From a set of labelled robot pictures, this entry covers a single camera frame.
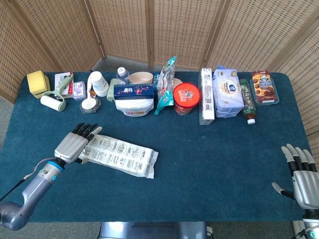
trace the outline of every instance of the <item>gray carpet floor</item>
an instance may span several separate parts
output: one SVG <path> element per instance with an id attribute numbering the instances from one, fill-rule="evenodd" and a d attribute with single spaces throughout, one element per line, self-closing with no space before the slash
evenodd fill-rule
<path id="1" fill-rule="evenodd" d="M 116 71 L 121 66 L 129 71 L 160 71 L 162 67 L 155 66 L 154 69 L 151 69 L 147 66 L 147 63 L 108 57 L 99 60 L 92 70 Z M 4 100 L 0 100 L 0 150 L 11 112 L 12 106 Z M 209 223 L 209 225 L 213 227 L 215 239 L 290 239 L 294 235 L 292 222 L 228 222 Z M 0 239 L 96 239 L 99 228 L 99 222 L 29 223 L 17 232 L 11 232 L 0 227 Z"/>

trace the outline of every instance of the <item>robotic hand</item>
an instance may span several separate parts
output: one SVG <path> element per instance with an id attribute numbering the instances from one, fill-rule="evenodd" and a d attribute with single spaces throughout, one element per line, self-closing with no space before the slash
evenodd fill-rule
<path id="1" fill-rule="evenodd" d="M 290 169 L 294 193 L 282 189 L 277 183 L 272 183 L 273 188 L 281 195 L 296 200 L 297 204 L 305 209 L 303 217 L 305 229 L 294 238 L 319 239 L 319 173 L 316 169 L 314 158 L 307 150 L 294 148 L 287 144 L 281 148 Z"/>
<path id="2" fill-rule="evenodd" d="M 12 192 L 13 189 L 28 179 L 37 170 L 40 163 L 51 159 L 22 192 L 24 198 L 23 206 L 13 202 L 0 204 L 0 225 L 3 225 L 12 231 L 20 230 L 26 225 L 32 216 L 35 206 L 64 171 L 64 166 L 73 162 L 81 164 L 85 163 L 78 159 L 78 156 L 81 154 L 88 142 L 102 130 L 102 127 L 97 127 L 94 130 L 96 126 L 97 124 L 78 124 L 72 132 L 65 136 L 55 149 L 55 158 L 48 158 L 40 161 L 35 166 L 32 173 L 24 176 L 19 183 L 17 183 L 4 197 L 0 199 L 1 201 L 10 192 Z"/>

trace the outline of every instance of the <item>brown snack box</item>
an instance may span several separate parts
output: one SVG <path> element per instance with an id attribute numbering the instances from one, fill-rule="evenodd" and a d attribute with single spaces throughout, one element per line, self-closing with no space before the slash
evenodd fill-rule
<path id="1" fill-rule="evenodd" d="M 254 71 L 252 76 L 257 102 L 275 102 L 277 97 L 269 71 Z"/>

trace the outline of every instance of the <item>beige bowl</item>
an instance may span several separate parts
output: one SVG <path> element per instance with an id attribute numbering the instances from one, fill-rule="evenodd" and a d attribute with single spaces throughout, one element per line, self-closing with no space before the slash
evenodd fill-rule
<path id="1" fill-rule="evenodd" d="M 173 88 L 172 88 L 172 92 L 174 91 L 175 87 L 180 85 L 181 83 L 183 83 L 183 81 L 181 81 L 180 79 L 178 78 L 173 78 Z"/>
<path id="2" fill-rule="evenodd" d="M 131 84 L 151 84 L 153 82 L 153 74 L 150 72 L 136 72 L 130 75 Z"/>

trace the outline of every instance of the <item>red lid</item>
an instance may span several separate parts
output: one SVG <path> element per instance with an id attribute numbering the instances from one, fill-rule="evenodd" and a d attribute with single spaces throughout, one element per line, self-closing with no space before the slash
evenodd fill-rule
<path id="1" fill-rule="evenodd" d="M 192 83 L 182 83 L 175 87 L 173 93 L 174 102 L 181 107 L 191 108 L 200 100 L 199 89 Z"/>

